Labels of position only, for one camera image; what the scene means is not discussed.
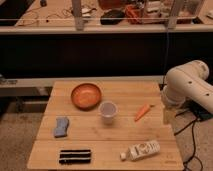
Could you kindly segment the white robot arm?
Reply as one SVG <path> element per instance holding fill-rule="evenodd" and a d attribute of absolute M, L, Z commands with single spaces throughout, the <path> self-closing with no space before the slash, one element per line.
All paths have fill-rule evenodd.
<path fill-rule="evenodd" d="M 213 85 L 206 82 L 208 76 L 209 67 L 201 60 L 178 65 L 166 73 L 166 85 L 161 91 L 165 125 L 174 118 L 170 111 L 181 107 L 187 98 L 213 114 Z"/>

